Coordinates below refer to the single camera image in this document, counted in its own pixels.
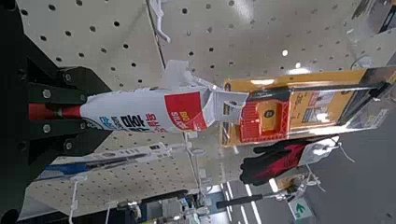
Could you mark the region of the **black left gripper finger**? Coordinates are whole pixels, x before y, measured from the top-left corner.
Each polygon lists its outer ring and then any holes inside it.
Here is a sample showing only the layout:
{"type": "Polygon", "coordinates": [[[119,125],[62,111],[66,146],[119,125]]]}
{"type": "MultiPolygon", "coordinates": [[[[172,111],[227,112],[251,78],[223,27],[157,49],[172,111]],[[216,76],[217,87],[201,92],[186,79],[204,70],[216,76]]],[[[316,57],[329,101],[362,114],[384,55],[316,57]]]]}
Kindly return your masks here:
{"type": "Polygon", "coordinates": [[[82,119],[38,119],[29,122],[28,162],[49,164],[58,156],[82,157],[93,153],[111,131],[90,128],[82,119]]]}
{"type": "Polygon", "coordinates": [[[35,62],[27,59],[28,102],[53,105],[83,105],[89,96],[111,89],[88,67],[35,62]]]}

